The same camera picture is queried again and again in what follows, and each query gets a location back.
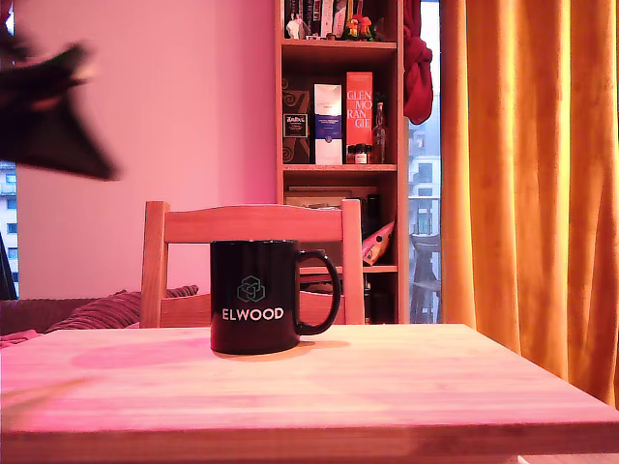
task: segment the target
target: mug handle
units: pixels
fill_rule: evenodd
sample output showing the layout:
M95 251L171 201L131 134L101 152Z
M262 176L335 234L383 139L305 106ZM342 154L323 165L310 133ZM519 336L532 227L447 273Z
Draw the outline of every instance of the mug handle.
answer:
M329 275L331 276L331 280L333 281L333 299L331 301L331 310L329 311L329 315L322 324L318 324L317 326L306 324L302 320L298 319L298 315L295 315L295 319L297 319L295 321L295 332L299 335L317 335L322 334L327 329L329 329L333 322L336 320L339 309L339 300L341 299L341 285L339 284L338 270L329 260L327 255L317 249L312 249L309 251L297 251L297 261L299 263L310 258L319 259L327 267Z

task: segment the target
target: orange curtain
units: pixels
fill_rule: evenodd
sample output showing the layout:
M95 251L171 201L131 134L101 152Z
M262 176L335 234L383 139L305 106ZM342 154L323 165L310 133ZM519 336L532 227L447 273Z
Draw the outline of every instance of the orange curtain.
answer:
M442 0L443 321L619 406L616 0Z

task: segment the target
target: bookshelf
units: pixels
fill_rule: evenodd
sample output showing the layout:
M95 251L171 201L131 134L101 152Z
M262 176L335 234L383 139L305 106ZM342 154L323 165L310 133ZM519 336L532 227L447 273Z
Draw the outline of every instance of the bookshelf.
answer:
M384 17L385 42L297 40L284 37L284 1L275 0L275 86L276 86L276 182L277 201L284 203L291 189L299 187L374 189L380 195L381 225L395 220L389 249L374 266L364 266L372 289L391 297L393 321L408 323L409 232L408 232L408 126L403 116L403 2L366 0L364 15ZM286 164L282 159L282 78L304 81L303 90L313 83L342 86L346 73L372 72L373 90L385 99L387 154L385 164ZM342 101L343 145L345 147L345 99ZM303 276L325 273L307 266Z

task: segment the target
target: whisky box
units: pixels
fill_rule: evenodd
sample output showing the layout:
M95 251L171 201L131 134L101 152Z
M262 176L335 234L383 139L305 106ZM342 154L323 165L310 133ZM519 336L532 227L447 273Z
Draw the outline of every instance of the whisky box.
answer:
M372 73L346 73L346 147L371 145Z
M316 164L342 164L341 85L314 84L313 89Z
M310 163L310 92L281 91L283 113L282 156L286 164Z

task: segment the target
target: red box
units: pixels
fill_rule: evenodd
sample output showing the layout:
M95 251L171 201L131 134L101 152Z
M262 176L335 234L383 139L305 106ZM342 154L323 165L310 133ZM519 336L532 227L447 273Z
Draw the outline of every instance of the red box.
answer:
M346 73L346 147L371 145L372 73Z

